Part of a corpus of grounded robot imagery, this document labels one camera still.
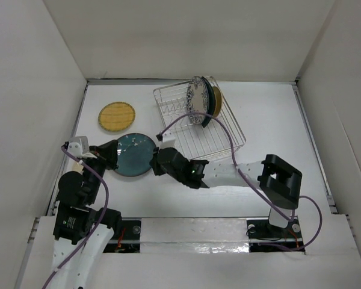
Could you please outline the dark blue round plate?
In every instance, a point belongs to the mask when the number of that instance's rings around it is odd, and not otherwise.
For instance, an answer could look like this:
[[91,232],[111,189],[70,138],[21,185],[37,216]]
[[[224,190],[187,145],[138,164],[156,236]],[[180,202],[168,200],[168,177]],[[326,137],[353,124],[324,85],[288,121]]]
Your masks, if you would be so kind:
[[136,177],[151,169],[150,161],[155,142],[141,133],[125,134],[117,139],[117,165],[115,172],[126,177]]

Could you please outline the teal square plate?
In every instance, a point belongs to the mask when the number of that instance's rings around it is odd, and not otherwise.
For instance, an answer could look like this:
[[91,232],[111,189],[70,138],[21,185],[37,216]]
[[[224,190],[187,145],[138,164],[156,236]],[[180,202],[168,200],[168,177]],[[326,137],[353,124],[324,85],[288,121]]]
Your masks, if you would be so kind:
[[[206,114],[212,116],[214,114],[215,107],[216,107],[215,93],[214,93],[214,90],[213,90],[210,82],[204,76],[202,77],[202,80],[206,84],[207,91],[208,91],[208,109],[207,109]],[[204,121],[202,122],[202,127],[205,128],[210,121],[211,121],[211,118],[209,116],[206,116]]]

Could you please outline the blue floral white plate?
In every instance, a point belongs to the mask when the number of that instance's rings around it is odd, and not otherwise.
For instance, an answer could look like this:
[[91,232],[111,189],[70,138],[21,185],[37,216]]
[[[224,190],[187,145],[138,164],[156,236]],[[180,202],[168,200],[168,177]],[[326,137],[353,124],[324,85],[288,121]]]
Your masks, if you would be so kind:
[[186,109],[187,113],[190,114],[190,121],[195,125],[201,125],[205,120],[208,107],[207,85],[200,76],[194,76],[189,81],[186,96]]

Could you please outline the yellow black patterned plate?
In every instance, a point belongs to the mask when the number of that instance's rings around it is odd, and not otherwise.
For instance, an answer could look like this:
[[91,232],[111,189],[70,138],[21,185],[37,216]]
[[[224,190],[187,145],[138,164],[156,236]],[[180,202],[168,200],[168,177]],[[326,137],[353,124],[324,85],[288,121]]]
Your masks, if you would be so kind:
[[213,86],[212,88],[215,96],[215,110],[213,116],[217,117],[222,108],[223,97],[221,90],[217,86]]

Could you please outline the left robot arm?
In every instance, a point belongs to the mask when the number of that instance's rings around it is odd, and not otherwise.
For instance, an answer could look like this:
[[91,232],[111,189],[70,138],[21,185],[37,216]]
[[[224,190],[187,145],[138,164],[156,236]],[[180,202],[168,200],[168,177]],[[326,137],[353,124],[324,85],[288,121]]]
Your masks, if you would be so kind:
[[[106,170],[117,168],[117,140],[90,146],[87,137],[74,137],[61,150],[82,166],[58,181],[52,269],[44,288],[88,288],[95,267],[108,242],[122,233],[122,216],[108,208],[110,192],[103,179]],[[99,189],[105,204],[94,210]]]

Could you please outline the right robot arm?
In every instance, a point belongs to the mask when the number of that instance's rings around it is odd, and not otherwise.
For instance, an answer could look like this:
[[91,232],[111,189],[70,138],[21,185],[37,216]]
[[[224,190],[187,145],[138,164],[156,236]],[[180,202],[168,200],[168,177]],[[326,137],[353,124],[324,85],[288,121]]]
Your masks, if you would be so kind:
[[169,175],[192,188],[249,187],[270,206],[266,230],[273,237],[287,231],[298,208],[302,173],[274,154],[262,161],[232,164],[188,160],[175,148],[156,148],[150,166],[156,176]]

